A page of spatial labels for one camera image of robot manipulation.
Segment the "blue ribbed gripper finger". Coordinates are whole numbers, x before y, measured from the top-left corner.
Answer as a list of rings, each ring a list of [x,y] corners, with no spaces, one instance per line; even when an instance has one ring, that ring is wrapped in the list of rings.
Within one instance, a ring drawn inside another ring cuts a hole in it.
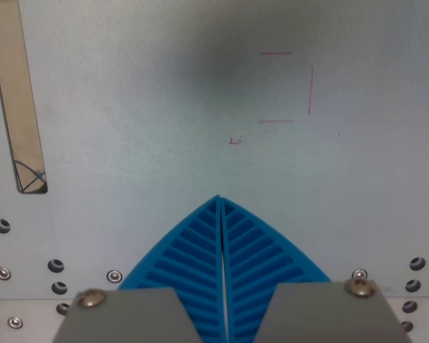
[[[363,271],[333,282],[281,233],[221,199],[230,342],[409,342]]]
[[[195,209],[136,264],[118,290],[173,289],[203,342],[226,342],[220,196]]]

